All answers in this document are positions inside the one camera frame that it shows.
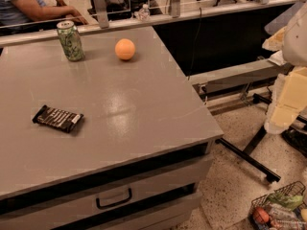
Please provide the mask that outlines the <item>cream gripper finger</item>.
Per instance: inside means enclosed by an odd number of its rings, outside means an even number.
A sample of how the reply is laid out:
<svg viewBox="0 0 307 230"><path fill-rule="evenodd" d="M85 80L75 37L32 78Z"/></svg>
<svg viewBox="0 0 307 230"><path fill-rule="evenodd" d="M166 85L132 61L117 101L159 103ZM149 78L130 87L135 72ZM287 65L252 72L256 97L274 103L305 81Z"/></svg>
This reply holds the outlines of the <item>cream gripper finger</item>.
<svg viewBox="0 0 307 230"><path fill-rule="evenodd" d="M288 75L279 74L273 85L265 131L281 134L307 106L307 68L296 67Z"/></svg>
<svg viewBox="0 0 307 230"><path fill-rule="evenodd" d="M272 35L270 38L266 39L262 45L262 48L273 52L279 51L283 45L285 30L286 28L283 27L280 30L278 30L274 35Z"/></svg>

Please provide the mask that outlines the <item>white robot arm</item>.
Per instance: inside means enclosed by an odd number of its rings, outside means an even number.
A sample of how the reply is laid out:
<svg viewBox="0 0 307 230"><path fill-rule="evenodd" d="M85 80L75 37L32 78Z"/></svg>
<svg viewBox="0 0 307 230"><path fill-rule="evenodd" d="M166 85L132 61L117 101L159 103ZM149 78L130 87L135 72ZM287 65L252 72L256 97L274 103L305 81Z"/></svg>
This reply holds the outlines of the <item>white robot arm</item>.
<svg viewBox="0 0 307 230"><path fill-rule="evenodd" d="M272 90L264 128L281 134L307 106L307 4L303 3L288 24L269 37L263 48L276 51L293 65L288 74L279 74Z"/></svg>

